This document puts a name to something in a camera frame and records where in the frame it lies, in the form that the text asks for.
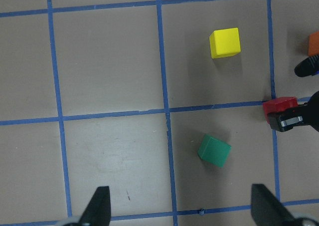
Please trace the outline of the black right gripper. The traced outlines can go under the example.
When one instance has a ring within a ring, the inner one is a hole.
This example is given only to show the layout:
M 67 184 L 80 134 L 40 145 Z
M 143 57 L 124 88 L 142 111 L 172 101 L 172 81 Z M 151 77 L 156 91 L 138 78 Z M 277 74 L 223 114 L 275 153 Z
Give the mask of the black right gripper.
M 298 77 L 314 76 L 319 73 L 319 56 L 309 56 L 294 69 Z M 319 92 L 317 91 L 306 105 L 288 108 L 282 112 L 267 114 L 272 130 L 287 132 L 297 126 L 312 126 L 319 130 Z

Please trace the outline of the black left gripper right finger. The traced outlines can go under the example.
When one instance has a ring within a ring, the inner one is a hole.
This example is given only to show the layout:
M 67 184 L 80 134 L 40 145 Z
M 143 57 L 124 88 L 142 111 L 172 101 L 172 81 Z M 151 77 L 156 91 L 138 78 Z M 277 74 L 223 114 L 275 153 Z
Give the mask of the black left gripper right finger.
M 251 216 L 257 226 L 310 226 L 312 219 L 293 216 L 263 184 L 251 186 Z

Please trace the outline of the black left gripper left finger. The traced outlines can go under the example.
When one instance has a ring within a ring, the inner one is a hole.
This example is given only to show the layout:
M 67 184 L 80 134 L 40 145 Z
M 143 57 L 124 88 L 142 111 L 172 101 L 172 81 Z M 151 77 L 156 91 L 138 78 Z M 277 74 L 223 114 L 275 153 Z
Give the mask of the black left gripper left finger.
M 109 186 L 98 187 L 78 224 L 80 226 L 108 226 L 111 221 L 111 199 Z

